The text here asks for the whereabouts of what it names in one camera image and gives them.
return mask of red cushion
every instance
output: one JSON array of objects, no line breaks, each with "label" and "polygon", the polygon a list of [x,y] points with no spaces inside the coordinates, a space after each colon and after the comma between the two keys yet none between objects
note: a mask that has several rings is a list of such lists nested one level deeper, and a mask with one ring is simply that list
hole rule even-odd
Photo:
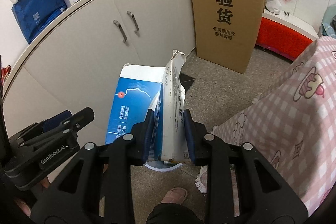
[{"label": "red cushion", "polygon": [[311,42],[311,39],[289,27],[264,17],[261,19],[257,44],[263,47],[269,46],[271,50],[273,48],[281,55],[294,60]]}]

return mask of curved countertop edge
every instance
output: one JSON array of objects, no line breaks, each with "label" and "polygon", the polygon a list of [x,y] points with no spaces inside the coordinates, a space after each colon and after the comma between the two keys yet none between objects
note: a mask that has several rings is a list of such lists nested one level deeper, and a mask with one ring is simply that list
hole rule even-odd
[{"label": "curved countertop edge", "polygon": [[304,35],[305,37],[308,37],[309,39],[315,41],[317,38],[319,38],[319,36],[317,35],[316,31],[314,30],[314,28],[309,25],[308,23],[304,22],[302,19],[300,18],[297,18],[297,17],[294,17],[293,15],[290,15],[291,18],[295,18],[295,20],[299,20],[299,21],[302,21],[302,23],[304,23],[306,25],[306,29],[307,30],[304,30],[296,25],[294,25],[293,23],[289,22],[289,21],[286,21],[282,18],[279,17],[279,15],[274,15],[274,14],[271,14],[269,11],[267,11],[265,9],[265,12],[262,14],[262,17],[264,18],[267,18],[269,20],[272,20],[274,22],[277,22],[277,23],[280,23],[288,28],[291,28],[292,30]]},{"label": "curved countertop edge", "polygon": [[21,54],[15,65],[13,66],[8,78],[3,86],[3,100],[6,99],[9,88],[11,87],[13,81],[15,80],[17,74],[20,69],[23,67],[26,60],[30,57],[30,55],[34,52],[34,50],[43,42],[44,39],[63,21],[65,21],[69,16],[71,16],[74,12],[81,9],[88,3],[93,0],[79,0],[74,3],[72,6],[67,8],[63,13],[61,13],[57,18],[55,18],[48,26],[46,26],[42,32],[38,34],[38,36],[28,45],[25,51]]}]

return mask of cabinet handle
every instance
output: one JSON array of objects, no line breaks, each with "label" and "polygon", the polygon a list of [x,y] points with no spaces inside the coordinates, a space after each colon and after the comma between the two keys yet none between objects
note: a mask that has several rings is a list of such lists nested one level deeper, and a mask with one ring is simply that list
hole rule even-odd
[{"label": "cabinet handle", "polygon": [[119,28],[121,34],[123,35],[124,39],[123,39],[123,42],[125,43],[127,41],[127,36],[123,30],[123,27],[121,26],[121,24],[119,23],[118,20],[113,20],[113,23]]},{"label": "cabinet handle", "polygon": [[134,32],[137,33],[139,31],[139,26],[138,26],[138,23],[137,23],[134,15],[133,15],[133,13],[130,12],[130,11],[127,11],[127,15],[129,15],[131,17],[131,19],[133,20],[135,28],[136,28],[136,30]]}]

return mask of white shelf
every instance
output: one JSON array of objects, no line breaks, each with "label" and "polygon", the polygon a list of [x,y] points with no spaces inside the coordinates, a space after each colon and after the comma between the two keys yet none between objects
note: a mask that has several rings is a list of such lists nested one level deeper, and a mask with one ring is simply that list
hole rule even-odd
[{"label": "white shelf", "polygon": [[281,11],[279,15],[275,15],[265,9],[262,16],[264,18],[278,22],[288,28],[291,28],[294,31],[301,33],[305,37],[310,38],[313,41],[319,37],[314,28],[312,27],[312,25],[309,25],[307,22],[291,14],[289,16],[285,16],[285,13],[283,11]]}]

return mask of cabinet door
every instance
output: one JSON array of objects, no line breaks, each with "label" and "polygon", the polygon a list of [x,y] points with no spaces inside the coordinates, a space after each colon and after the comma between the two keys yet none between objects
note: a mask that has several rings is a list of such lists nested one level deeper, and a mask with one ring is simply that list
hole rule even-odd
[{"label": "cabinet door", "polygon": [[91,107],[93,124],[104,132],[123,65],[140,64],[113,20],[123,26],[113,0],[93,0],[58,26],[24,65],[70,111]]},{"label": "cabinet door", "polygon": [[34,122],[41,122],[66,110],[36,80],[21,68],[3,103],[8,136],[23,130]]},{"label": "cabinet door", "polygon": [[[166,66],[176,49],[189,54],[195,47],[191,0],[114,0],[140,60]],[[131,12],[139,26],[127,14]]]}]

